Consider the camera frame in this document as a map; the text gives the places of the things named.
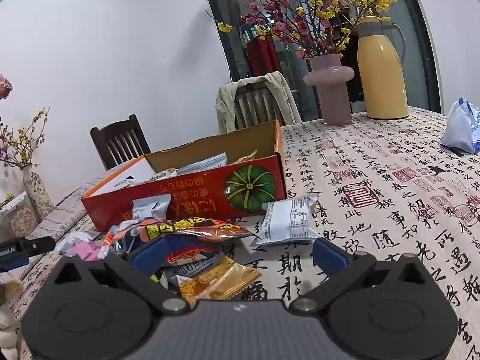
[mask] wooden chair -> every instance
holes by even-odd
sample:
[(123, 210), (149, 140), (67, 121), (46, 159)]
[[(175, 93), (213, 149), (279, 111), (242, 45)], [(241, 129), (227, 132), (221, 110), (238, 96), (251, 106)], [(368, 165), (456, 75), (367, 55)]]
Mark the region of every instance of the wooden chair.
[(136, 115), (105, 126), (101, 130), (93, 127), (90, 136), (102, 159), (105, 169), (151, 153)]
[(235, 127), (245, 128), (278, 119), (285, 126), (277, 101), (266, 82), (246, 84), (235, 95)]

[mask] red box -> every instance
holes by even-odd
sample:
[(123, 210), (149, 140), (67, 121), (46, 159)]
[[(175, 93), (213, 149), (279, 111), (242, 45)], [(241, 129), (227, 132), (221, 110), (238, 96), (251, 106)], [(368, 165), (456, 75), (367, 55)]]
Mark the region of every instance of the red box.
[[(233, 163), (255, 150), (255, 159)], [(262, 203), (287, 197), (281, 150), (282, 135), (278, 121), (198, 139), (130, 161), (83, 195), (82, 202), (97, 230), (104, 232), (112, 225), (131, 218), (132, 200), (167, 193), (172, 195), (167, 219), (189, 216), (231, 219), (261, 215), (264, 214)], [(156, 172), (160, 172), (221, 152), (227, 154), (226, 166), (92, 196), (144, 157)]]

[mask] gray gripper base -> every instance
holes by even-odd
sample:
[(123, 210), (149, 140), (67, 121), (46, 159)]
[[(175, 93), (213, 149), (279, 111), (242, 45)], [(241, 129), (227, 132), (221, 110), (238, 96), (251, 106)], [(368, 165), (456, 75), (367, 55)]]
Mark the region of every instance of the gray gripper base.
[(281, 300), (200, 300), (187, 315), (167, 317), (126, 360), (354, 360), (311, 317)]

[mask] thermos handle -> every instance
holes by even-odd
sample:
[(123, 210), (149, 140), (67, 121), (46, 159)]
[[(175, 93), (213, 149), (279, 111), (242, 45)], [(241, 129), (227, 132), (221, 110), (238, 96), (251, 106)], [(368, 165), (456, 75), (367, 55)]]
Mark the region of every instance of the thermos handle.
[(397, 30), (398, 33), (400, 34), (400, 38), (402, 38), (402, 43), (403, 43), (403, 53), (402, 56), (400, 57), (400, 61), (403, 62), (405, 61), (405, 56), (407, 55), (407, 43), (405, 42), (405, 36), (403, 35), (402, 29), (396, 25), (396, 24), (384, 24), (383, 30)]

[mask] blue and white bag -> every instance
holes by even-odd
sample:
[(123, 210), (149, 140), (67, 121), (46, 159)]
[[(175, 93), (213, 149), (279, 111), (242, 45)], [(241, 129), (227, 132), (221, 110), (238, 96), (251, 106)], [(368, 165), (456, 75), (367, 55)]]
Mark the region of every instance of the blue and white bag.
[(441, 144), (471, 154), (480, 148), (480, 110), (463, 98), (452, 105)]

